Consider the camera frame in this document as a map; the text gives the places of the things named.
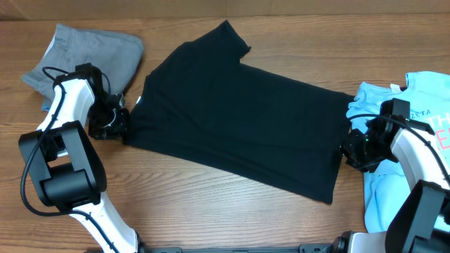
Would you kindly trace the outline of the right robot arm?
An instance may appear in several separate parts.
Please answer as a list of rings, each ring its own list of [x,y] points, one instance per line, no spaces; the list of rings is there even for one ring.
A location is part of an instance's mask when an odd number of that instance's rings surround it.
[[[346,163],[373,172],[377,163],[400,163],[411,192],[385,232],[347,231],[327,252],[448,252],[449,231],[435,223],[449,222],[449,169],[429,124],[409,117],[410,104],[393,98],[370,114],[368,129],[350,131],[340,146]]]

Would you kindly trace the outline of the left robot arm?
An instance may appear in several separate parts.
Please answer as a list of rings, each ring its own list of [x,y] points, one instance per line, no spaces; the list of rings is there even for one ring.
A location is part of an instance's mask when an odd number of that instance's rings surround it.
[[[53,77],[55,97],[36,131],[18,145],[25,161],[23,204],[38,216],[71,216],[102,252],[144,252],[139,234],[118,214],[106,192],[104,166],[91,139],[121,138],[128,130],[124,96],[91,63]]]

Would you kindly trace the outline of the black t-shirt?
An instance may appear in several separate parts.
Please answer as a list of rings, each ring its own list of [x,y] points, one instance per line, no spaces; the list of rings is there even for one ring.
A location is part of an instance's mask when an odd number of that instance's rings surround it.
[[[124,143],[330,204],[351,96],[242,64],[229,22],[147,77]]]

